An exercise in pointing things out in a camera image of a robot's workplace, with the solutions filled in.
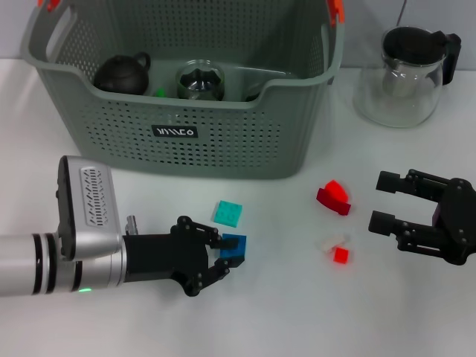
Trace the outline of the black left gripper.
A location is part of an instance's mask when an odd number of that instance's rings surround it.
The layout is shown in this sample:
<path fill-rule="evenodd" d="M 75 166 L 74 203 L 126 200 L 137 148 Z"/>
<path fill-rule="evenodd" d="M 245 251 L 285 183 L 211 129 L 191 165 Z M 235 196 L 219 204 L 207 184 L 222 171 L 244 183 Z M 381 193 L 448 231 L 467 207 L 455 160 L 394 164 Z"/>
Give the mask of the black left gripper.
<path fill-rule="evenodd" d="M 235 249 L 238 238 L 224 239 L 217 228 L 180 216 L 168 234 L 125 235 L 125 283 L 173 280 L 189 297 L 226 277 L 244 256 L 219 258 L 209 268 L 206 246 Z"/>

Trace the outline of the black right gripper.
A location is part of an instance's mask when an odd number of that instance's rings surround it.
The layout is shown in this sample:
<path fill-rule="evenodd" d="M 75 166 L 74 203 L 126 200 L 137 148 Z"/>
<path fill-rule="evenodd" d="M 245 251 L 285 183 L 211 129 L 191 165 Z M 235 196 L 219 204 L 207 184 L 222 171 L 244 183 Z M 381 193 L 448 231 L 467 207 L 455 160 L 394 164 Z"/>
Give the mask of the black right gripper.
<path fill-rule="evenodd" d="M 469 181 L 462 178 L 449 181 L 416 170 L 409 170 L 404 178 L 381 171 L 376 189 L 405 193 L 438 205 L 433 216 L 434 227 L 373 211 L 369 232 L 393 234 L 400 251 L 443 258 L 456 266 L 465 264 L 468 256 L 475 253 L 475 189 Z"/>

